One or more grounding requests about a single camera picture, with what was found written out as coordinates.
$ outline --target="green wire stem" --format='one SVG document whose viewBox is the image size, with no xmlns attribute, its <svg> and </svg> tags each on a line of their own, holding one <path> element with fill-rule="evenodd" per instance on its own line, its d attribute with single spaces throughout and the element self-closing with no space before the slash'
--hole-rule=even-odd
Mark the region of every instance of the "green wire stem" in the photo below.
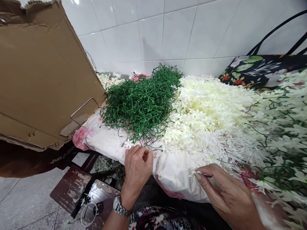
<svg viewBox="0 0 307 230">
<path fill-rule="evenodd" d="M 104 124 L 124 129 L 134 143 L 154 143 L 165 134 L 182 75 L 176 66 L 160 64 L 148 79 L 140 76 L 137 82 L 124 80 L 112 85 L 107 90 L 106 106 L 100 111 Z"/>
</svg>

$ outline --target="cardboard box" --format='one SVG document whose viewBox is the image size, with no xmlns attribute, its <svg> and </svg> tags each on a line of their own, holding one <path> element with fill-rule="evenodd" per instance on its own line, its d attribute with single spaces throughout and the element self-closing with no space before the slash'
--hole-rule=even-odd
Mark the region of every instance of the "cardboard box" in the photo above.
<svg viewBox="0 0 307 230">
<path fill-rule="evenodd" d="M 106 98 L 60 0 L 0 1 L 0 53 L 2 140 L 59 148 Z"/>
</svg>

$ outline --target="wrist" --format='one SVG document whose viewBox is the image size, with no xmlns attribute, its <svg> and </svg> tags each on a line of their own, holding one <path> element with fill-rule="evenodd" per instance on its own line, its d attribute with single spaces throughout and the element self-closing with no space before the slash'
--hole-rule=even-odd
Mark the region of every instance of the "wrist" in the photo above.
<svg viewBox="0 0 307 230">
<path fill-rule="evenodd" d="M 126 210 L 131 211 L 139 195 L 139 191 L 134 191 L 133 189 L 126 187 L 124 184 L 121 191 L 122 206 Z"/>
</svg>

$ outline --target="bag handle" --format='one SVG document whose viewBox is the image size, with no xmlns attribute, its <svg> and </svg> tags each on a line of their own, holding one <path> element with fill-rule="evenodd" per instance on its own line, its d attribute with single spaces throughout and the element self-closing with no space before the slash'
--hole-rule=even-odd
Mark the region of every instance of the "bag handle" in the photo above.
<svg viewBox="0 0 307 230">
<path fill-rule="evenodd" d="M 265 39 L 267 39 L 271 34 L 273 34 L 276 30 L 278 30 L 280 27 L 282 27 L 283 25 L 287 24 L 288 22 L 292 21 L 293 19 L 306 14 L 307 10 L 304 10 L 302 12 L 297 13 L 296 15 L 288 18 L 286 21 L 284 21 L 283 23 L 281 23 L 280 25 L 276 26 L 270 33 L 268 33 L 262 40 L 261 42 L 259 42 L 257 45 L 255 45 L 255 47 L 247 54 L 247 55 L 256 55 L 260 49 L 260 46 L 262 45 L 262 43 L 265 41 Z M 293 53 L 293 51 L 295 51 L 307 38 L 307 33 L 305 33 L 298 41 L 297 43 L 289 50 L 289 52 L 287 52 L 286 55 L 289 55 L 291 53 Z"/>
</svg>

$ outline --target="metal wire handle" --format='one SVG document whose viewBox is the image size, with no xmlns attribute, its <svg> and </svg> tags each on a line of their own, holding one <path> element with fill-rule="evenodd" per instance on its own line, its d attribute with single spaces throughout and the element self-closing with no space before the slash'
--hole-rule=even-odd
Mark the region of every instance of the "metal wire handle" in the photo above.
<svg viewBox="0 0 307 230">
<path fill-rule="evenodd" d="M 75 119 L 73 119 L 73 115 L 75 115 L 80 109 L 82 109 L 82 107 L 83 106 L 85 106 L 90 100 L 94 100 L 94 102 L 96 103 L 96 105 L 98 106 L 98 108 L 100 108 L 99 107 L 99 105 L 98 105 L 98 103 L 97 103 L 97 101 L 94 99 L 94 98 L 90 98 L 87 102 L 85 102 L 79 109 L 77 109 L 77 111 L 76 112 L 74 112 L 71 116 L 70 116 L 70 118 L 74 121 L 74 122 L 76 122 L 78 125 L 81 125 L 81 124 L 79 124 Z"/>
</svg>

